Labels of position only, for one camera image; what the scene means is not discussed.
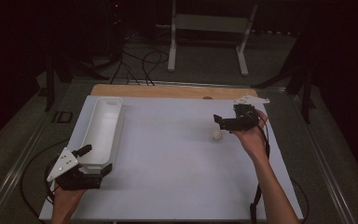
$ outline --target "white tabletop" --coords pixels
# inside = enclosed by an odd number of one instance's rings
[[[98,96],[89,96],[68,149],[78,149]],[[74,219],[106,221],[206,221],[250,219],[257,179],[252,161],[233,134],[218,129],[213,114],[234,118],[232,100],[121,97],[125,113],[117,162],[100,189],[83,196]],[[265,111],[263,105],[256,108]],[[268,122],[270,162],[303,218]],[[45,202],[40,218],[51,218]],[[257,218],[266,218],[263,201]]]

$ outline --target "white plastic tray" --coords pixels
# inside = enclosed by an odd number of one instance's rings
[[[92,151],[78,158],[92,173],[99,173],[109,163],[115,166],[124,119],[121,106],[122,100],[117,97],[100,97],[95,102],[81,145],[91,145]]]

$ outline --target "dark background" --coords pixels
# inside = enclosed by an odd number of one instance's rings
[[[211,1],[210,5],[179,2],[178,8],[187,13],[241,14],[227,6],[231,3],[234,8],[241,8],[238,1]],[[46,70],[45,56],[51,40],[77,59],[103,54],[98,44],[92,43],[98,40],[90,40],[103,35],[82,34],[81,20],[89,9],[89,17],[99,15],[90,21],[99,24],[92,32],[97,34],[105,29],[105,18],[101,18],[102,1],[82,3],[83,7],[75,10],[72,1],[0,0],[0,129],[39,91],[35,77]],[[119,4],[115,15],[123,19],[126,28],[152,38],[156,33],[155,24],[171,23],[171,1],[107,3]],[[261,3],[253,28],[258,35],[267,31],[300,34],[297,44],[301,50],[291,53],[288,61],[298,57],[317,59],[313,66],[313,84],[320,87],[324,101],[358,161],[358,1]],[[107,38],[116,41],[114,35]]]

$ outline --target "metal stand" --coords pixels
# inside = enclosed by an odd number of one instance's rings
[[[324,43],[325,29],[324,26],[321,25],[324,24],[324,18],[318,16],[315,11],[316,10],[313,9],[307,26],[299,35],[283,64],[281,72],[276,77],[251,86],[255,89],[264,89],[279,80],[292,77],[286,87],[286,92],[295,95],[301,90],[301,87],[303,87],[301,113],[307,123],[310,123],[310,91],[313,71],[321,60],[326,45],[326,43]]]
[[[176,0],[172,0],[172,26],[171,26],[171,48],[168,60],[168,71],[175,70],[176,60],[176,30],[199,30],[199,31],[217,31],[228,33],[243,34],[242,42],[236,47],[238,62],[240,64],[241,75],[248,76],[243,50],[251,33],[253,20],[257,11],[257,5],[253,5],[249,18],[215,17],[202,15],[186,15],[176,13]]]

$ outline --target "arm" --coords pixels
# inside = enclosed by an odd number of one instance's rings
[[[72,214],[75,212],[77,205],[85,192],[85,189],[64,190],[58,187],[54,191],[55,197],[51,224],[69,223]]]
[[[259,121],[263,129],[268,117],[261,111],[257,111],[262,118]],[[263,192],[264,205],[268,223],[299,223],[295,211],[286,197],[278,179],[276,178],[269,158],[265,150],[265,142],[262,133],[257,127],[247,132],[233,132],[240,139],[245,151],[252,159],[261,191]]]

